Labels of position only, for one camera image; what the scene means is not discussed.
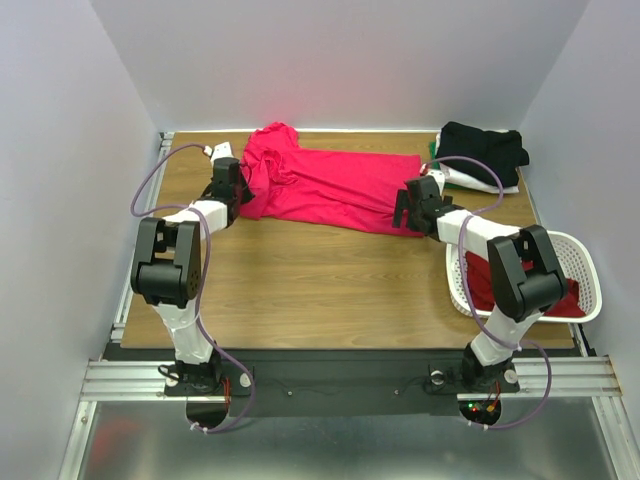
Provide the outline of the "pink t shirt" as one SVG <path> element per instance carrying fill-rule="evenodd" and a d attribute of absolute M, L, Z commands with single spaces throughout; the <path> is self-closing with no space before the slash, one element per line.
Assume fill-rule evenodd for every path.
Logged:
<path fill-rule="evenodd" d="M 419 174 L 418 155 L 307 149 L 293 127 L 275 122 L 250 135 L 242 162 L 254 195 L 241 206 L 246 218 L 418 235 L 392 226 L 397 191 Z"/>

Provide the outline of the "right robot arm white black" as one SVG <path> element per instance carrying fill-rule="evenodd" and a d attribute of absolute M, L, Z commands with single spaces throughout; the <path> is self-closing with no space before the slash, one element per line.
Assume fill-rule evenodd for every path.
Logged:
<path fill-rule="evenodd" d="M 499 380 L 530 327 L 569 293 L 546 229 L 486 220 L 444 196 L 437 176 L 405 182 L 397 191 L 392 226 L 408 227 L 488 263 L 494 307 L 465 347 L 462 383 L 470 390 Z"/>

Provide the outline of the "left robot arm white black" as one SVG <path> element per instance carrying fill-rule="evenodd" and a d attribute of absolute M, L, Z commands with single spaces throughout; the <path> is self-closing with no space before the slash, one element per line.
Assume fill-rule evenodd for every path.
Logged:
<path fill-rule="evenodd" d="M 211 255 L 210 235 L 229 228 L 252 194 L 240 161 L 212 161 L 212 178 L 200 198 L 165 217 L 141 218 L 130 284 L 162 319 L 175 361 L 159 369 L 169 389 L 213 394 L 223 385 L 221 358 L 198 326 L 198 298 Z"/>

